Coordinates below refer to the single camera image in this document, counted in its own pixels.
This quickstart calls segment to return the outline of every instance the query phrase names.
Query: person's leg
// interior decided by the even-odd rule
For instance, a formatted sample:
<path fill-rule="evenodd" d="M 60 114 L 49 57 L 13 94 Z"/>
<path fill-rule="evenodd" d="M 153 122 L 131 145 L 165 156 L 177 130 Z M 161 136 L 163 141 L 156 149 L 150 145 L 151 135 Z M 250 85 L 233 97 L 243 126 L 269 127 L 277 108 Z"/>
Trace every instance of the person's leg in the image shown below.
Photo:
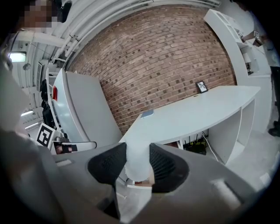
<path fill-rule="evenodd" d="M 280 137 L 280 67 L 270 67 L 271 68 L 271 78 L 273 80 L 276 105 L 278 110 L 278 120 L 274 122 L 275 128 L 269 129 L 269 134 L 272 136 Z"/>

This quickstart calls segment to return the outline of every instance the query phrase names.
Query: ceiling light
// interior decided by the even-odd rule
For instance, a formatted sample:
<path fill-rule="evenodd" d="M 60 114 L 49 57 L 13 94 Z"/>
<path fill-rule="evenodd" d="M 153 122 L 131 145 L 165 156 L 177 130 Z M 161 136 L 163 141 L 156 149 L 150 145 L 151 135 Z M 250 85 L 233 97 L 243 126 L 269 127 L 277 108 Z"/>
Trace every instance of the ceiling light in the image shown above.
<path fill-rule="evenodd" d="M 33 113 L 33 110 L 27 111 L 27 112 L 21 114 L 21 117 L 24 116 L 24 115 L 27 115 L 27 114 L 32 114 L 32 113 Z"/>
<path fill-rule="evenodd" d="M 31 127 L 33 127 L 33 126 L 35 126 L 35 125 L 37 125 L 37 124 L 39 124 L 39 122 L 37 122 L 37 123 L 35 123 L 35 124 L 31 124 L 30 126 L 27 126 L 25 129 L 31 128 Z"/>
<path fill-rule="evenodd" d="M 25 62 L 26 52 L 11 52 L 9 57 L 12 62 Z"/>

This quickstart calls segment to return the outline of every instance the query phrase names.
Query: picture frame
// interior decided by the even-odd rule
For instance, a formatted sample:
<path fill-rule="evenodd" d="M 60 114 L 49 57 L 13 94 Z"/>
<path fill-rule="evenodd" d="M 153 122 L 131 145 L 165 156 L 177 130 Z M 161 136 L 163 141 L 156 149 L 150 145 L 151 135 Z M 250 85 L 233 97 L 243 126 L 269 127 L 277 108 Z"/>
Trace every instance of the picture frame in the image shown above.
<path fill-rule="evenodd" d="M 197 85 L 200 93 L 205 93 L 208 91 L 208 89 L 203 81 L 196 82 L 196 85 Z"/>

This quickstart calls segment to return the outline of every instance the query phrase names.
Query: brick wall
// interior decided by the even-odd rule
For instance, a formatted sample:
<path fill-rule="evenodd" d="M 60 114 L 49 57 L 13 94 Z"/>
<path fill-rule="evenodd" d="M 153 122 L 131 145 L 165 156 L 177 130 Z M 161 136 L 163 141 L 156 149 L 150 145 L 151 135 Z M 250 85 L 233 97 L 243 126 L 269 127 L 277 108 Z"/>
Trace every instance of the brick wall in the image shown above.
<path fill-rule="evenodd" d="M 197 81 L 209 89 L 235 85 L 226 51 L 203 20 L 206 12 L 182 6 L 136 12 L 92 39 L 70 70 L 99 78 L 125 133 L 140 113 L 197 94 Z"/>

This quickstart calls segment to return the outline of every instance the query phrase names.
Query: person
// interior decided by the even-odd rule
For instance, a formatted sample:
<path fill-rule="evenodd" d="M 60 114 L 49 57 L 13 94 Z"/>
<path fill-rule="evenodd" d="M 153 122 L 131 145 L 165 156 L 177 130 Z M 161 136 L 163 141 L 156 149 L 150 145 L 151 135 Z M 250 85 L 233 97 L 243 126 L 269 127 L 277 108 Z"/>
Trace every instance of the person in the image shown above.
<path fill-rule="evenodd" d="M 235 2 L 242 10 L 249 11 L 253 20 L 254 20 L 254 30 L 248 35 L 242 37 L 242 40 L 245 42 L 250 39 L 255 39 L 253 45 L 259 47 L 263 46 L 268 64 L 271 69 L 271 78 L 273 80 L 275 96 L 276 96 L 276 105 L 278 110 L 278 120 L 273 122 L 274 127 L 268 130 L 268 133 L 272 136 L 280 137 L 280 58 L 279 55 L 272 43 L 268 38 L 263 26 L 257 19 L 257 17 L 250 11 L 247 6 L 242 3 L 242 0 L 230 0 Z M 255 37 L 255 31 L 258 32 L 259 37 Z"/>

